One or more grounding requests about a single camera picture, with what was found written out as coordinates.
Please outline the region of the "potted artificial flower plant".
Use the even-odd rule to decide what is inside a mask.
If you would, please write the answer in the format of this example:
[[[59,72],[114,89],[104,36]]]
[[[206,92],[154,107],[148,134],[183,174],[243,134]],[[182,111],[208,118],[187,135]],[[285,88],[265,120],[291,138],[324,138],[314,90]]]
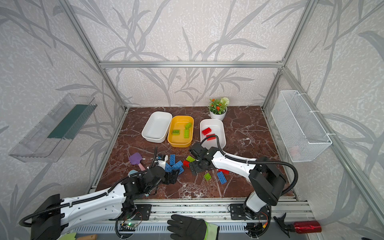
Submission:
[[[209,111],[211,118],[222,121],[226,116],[229,104],[230,100],[227,97],[210,99]]]

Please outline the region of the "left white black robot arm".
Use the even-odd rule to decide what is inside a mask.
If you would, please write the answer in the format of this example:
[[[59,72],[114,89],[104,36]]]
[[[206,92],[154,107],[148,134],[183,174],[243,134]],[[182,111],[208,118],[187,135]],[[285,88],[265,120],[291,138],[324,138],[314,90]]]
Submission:
[[[128,175],[111,187],[91,194],[64,198],[59,194],[47,198],[32,214],[19,221],[30,228],[32,240],[57,240],[61,235],[83,225],[117,220],[137,212],[134,203],[161,184],[177,181],[180,171],[167,163],[168,157],[154,155],[148,169]]]

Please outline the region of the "red lego brick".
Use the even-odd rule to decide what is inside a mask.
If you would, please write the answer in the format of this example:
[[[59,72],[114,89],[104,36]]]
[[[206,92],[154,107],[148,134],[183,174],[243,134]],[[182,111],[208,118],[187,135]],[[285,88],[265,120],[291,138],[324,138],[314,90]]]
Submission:
[[[218,170],[218,173],[222,173],[223,175],[229,175],[229,174],[230,174],[229,171],[227,171],[227,170],[222,170],[222,169],[219,169],[219,170]]]
[[[185,167],[187,167],[187,168],[190,168],[190,162],[187,161],[187,160],[183,161],[183,165],[184,165]]]
[[[203,134],[204,136],[208,135],[208,134],[211,133],[211,132],[212,132],[212,129],[211,129],[211,128],[206,128],[206,129],[202,130],[202,134]]]

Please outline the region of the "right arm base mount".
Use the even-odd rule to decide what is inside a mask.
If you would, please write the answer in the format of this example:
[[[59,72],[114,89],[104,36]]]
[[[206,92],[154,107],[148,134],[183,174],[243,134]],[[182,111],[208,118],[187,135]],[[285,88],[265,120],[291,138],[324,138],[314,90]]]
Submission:
[[[264,206],[259,212],[252,212],[249,208],[243,206],[243,204],[230,204],[228,211],[231,215],[231,220],[255,220],[255,221],[268,221],[270,217],[270,208]]]

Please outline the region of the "left white rectangular bin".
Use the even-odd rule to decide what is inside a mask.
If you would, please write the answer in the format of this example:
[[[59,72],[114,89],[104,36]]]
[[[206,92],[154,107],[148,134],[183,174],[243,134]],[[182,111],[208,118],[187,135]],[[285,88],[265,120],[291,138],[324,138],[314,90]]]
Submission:
[[[172,118],[172,114],[167,112],[152,113],[142,130],[142,137],[151,143],[164,142],[168,135]]]

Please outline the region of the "red metal bottle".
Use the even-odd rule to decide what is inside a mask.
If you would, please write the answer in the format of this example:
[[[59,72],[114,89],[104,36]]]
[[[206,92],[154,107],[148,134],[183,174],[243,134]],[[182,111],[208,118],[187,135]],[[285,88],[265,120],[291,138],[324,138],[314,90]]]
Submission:
[[[311,234],[322,232],[322,227],[318,221],[294,222],[293,226],[297,234]]]

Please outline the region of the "white rectangular bin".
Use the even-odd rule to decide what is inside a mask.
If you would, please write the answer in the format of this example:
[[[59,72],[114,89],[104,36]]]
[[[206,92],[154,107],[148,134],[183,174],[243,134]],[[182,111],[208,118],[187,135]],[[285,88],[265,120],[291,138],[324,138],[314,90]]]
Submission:
[[[164,142],[168,135],[172,118],[172,114],[167,112],[152,113],[142,130],[142,137],[151,143]]]
[[[212,131],[207,135],[202,133],[203,130],[210,128]],[[222,149],[227,144],[224,124],[220,120],[216,119],[205,119],[200,122],[200,141],[202,141],[206,136],[215,134],[219,137],[220,146]]]

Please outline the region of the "black work glove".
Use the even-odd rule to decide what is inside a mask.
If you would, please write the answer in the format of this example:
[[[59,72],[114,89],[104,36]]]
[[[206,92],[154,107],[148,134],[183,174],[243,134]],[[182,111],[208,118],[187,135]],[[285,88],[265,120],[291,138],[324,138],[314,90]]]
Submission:
[[[203,219],[172,215],[167,221],[172,240],[217,240],[220,227]]]

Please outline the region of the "blue lego brick middle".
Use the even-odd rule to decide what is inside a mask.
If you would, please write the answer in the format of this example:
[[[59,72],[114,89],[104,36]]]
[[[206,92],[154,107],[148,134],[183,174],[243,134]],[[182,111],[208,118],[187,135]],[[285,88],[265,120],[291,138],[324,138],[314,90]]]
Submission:
[[[177,163],[175,163],[174,165],[172,165],[172,169],[173,170],[179,170],[179,175],[182,174],[184,172],[184,168],[183,168],[184,164],[182,161],[178,161]]]

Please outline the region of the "small green lego square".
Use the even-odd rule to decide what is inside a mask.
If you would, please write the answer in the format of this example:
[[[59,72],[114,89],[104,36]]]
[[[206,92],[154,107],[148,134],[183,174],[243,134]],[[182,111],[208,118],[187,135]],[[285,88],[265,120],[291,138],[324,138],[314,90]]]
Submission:
[[[206,181],[209,181],[212,178],[212,176],[209,173],[207,173],[204,175],[204,178],[206,179]]]

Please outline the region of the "purple pink toy spatula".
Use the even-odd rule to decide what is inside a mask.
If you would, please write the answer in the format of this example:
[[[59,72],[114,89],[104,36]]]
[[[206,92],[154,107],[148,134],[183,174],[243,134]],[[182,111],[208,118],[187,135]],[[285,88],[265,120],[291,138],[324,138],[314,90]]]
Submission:
[[[142,156],[140,153],[134,153],[129,157],[129,161],[132,165],[137,165],[141,171],[145,171],[146,168],[141,164]]]

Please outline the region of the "green lego brick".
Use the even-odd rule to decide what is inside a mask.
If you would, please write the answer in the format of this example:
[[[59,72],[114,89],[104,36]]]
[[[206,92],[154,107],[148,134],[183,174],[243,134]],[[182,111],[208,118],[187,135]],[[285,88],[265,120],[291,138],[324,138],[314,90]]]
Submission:
[[[190,130],[186,129],[184,130],[184,138],[188,139],[190,137]]]
[[[196,161],[196,159],[193,158],[193,157],[191,157],[191,156],[187,156],[186,160],[187,160],[188,162],[190,162],[190,163]]]
[[[189,130],[192,127],[192,123],[187,123],[185,125],[185,130]]]

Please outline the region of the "green lego brick top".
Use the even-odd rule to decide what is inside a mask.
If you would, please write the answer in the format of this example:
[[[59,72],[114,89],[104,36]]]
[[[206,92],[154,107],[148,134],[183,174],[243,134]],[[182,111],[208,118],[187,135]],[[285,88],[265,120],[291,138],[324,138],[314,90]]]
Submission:
[[[188,162],[190,162],[190,163],[196,161],[196,159],[193,158],[193,157],[191,157],[191,156],[187,156],[186,160],[187,160]]]

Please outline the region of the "clear plastic wall shelf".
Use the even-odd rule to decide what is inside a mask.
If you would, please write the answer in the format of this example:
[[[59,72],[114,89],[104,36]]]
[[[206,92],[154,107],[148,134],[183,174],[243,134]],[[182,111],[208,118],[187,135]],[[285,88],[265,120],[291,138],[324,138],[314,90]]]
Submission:
[[[94,97],[67,94],[9,156],[24,163],[56,163],[97,106]]]

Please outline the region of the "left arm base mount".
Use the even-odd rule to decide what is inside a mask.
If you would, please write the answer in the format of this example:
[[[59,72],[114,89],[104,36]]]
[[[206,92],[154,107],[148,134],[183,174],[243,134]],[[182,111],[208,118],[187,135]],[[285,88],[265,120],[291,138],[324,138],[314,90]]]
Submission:
[[[136,209],[133,212],[123,213],[119,220],[123,221],[148,221],[150,219],[152,210],[151,204],[139,204],[136,205]]]

